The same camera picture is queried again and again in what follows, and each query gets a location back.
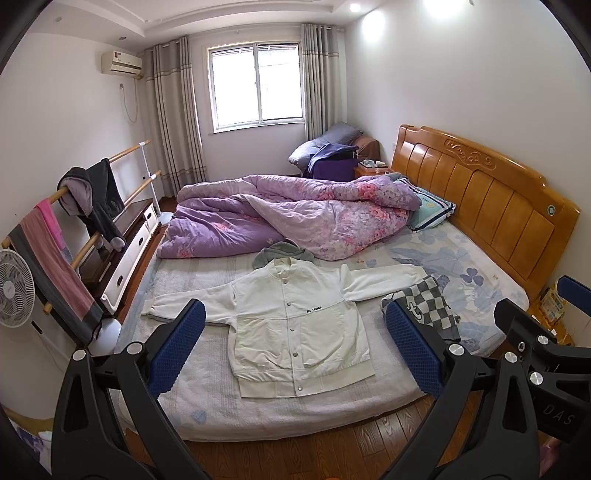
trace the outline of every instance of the gray curtain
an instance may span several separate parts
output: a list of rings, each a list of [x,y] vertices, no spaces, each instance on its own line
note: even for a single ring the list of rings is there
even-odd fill
[[[306,134],[319,137],[342,119],[336,27],[302,24]]]
[[[147,113],[158,169],[167,197],[185,185],[207,181],[189,39],[149,48],[143,55]]]

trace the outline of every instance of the purple cloth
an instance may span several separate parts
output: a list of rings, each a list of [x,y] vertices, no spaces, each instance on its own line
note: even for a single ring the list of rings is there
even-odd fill
[[[339,260],[399,231],[421,205],[386,176],[337,183],[253,175],[183,187],[177,201],[162,258],[257,252],[285,237]]]
[[[321,160],[314,165],[312,178],[316,180],[351,181],[355,178],[358,158]]]
[[[313,172],[314,164],[320,160],[346,160],[348,158],[356,158],[357,155],[355,152],[357,152],[358,149],[359,147],[357,145],[327,143],[310,159],[310,163],[308,163],[308,173]]]

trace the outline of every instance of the pillowcase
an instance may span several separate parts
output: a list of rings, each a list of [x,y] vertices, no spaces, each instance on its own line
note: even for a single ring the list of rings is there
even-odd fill
[[[398,179],[394,183],[408,186],[421,199],[421,206],[413,213],[407,223],[407,227],[413,232],[419,232],[427,228],[439,225],[447,217],[453,214],[456,204],[439,198],[427,190],[416,187],[406,178]]]
[[[363,135],[363,131],[359,128],[354,128],[344,122],[339,122],[330,127],[323,135],[312,141],[317,147],[323,147],[327,143],[351,145],[360,135]]]
[[[320,148],[314,143],[314,140],[307,141],[297,147],[287,161],[298,167],[301,171],[306,171],[310,159],[316,155],[319,149]]]

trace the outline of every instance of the drawer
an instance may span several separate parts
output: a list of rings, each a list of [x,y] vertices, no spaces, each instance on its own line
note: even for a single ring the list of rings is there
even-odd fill
[[[129,242],[129,246],[123,254],[119,265],[117,265],[113,276],[107,283],[100,299],[110,313],[115,313],[115,310],[117,310],[123,292],[131,278],[131,274],[134,272],[135,266],[138,264],[142,253],[150,242],[151,236],[148,225],[144,222],[133,240]]]
[[[148,230],[150,233],[154,233],[158,227],[158,217],[156,216],[156,210],[154,210],[154,204],[151,204],[148,208],[146,208],[144,212],[144,218],[146,219]]]

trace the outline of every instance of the jacket collar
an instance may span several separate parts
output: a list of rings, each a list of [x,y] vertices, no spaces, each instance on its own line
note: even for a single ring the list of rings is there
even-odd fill
[[[291,257],[275,258],[265,268],[272,277],[278,280],[286,280],[296,270],[298,263],[298,260]]]

